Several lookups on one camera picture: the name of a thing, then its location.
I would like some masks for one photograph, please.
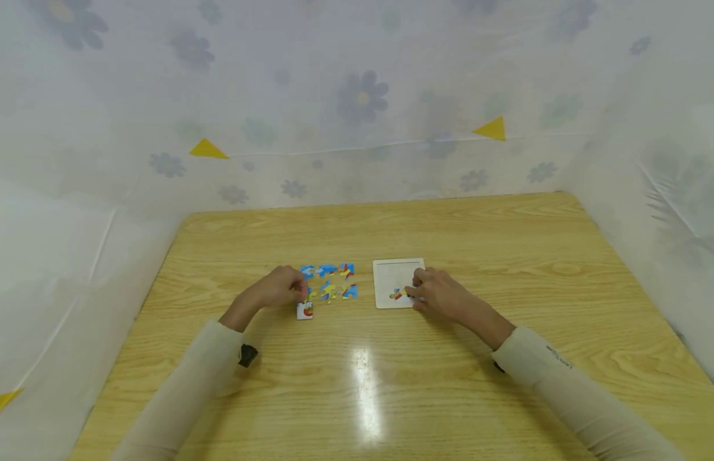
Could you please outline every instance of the table surface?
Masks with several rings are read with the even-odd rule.
[[[315,302],[306,321],[261,311],[246,331],[258,359],[178,460],[590,459],[467,330],[375,309],[372,261],[401,257],[447,269],[689,460],[714,460],[714,387],[565,193],[191,215],[71,459],[108,458],[205,322],[270,268],[343,262],[359,297]]]

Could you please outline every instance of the white puzzle piece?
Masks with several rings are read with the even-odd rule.
[[[309,320],[313,319],[313,303],[308,302],[298,302],[298,307],[295,307],[298,320]]]
[[[413,307],[413,299],[405,294],[403,288],[413,285],[413,273],[417,268],[425,267],[422,257],[372,261],[377,309]]]

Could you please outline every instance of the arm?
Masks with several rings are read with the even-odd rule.
[[[210,321],[203,327],[111,460],[174,460],[203,408],[234,372],[242,333],[256,312],[267,305],[305,300],[307,294],[304,276],[289,266],[276,268],[244,290],[219,321]]]
[[[417,269],[414,308],[472,330],[491,349],[499,367],[529,387],[605,461],[684,460],[666,438],[601,385],[562,358],[541,336],[516,327],[444,271]]]

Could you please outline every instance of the white wall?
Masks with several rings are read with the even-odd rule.
[[[662,8],[569,189],[714,382],[714,2]]]
[[[0,3],[0,460],[67,456],[202,210],[568,189],[714,378],[714,0],[163,4]]]

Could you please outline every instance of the beige sleeve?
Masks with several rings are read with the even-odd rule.
[[[517,382],[533,389],[598,459],[684,460],[656,429],[534,331],[518,327],[492,358]]]
[[[208,321],[180,365],[154,393],[111,461],[171,461],[239,362],[243,335]]]

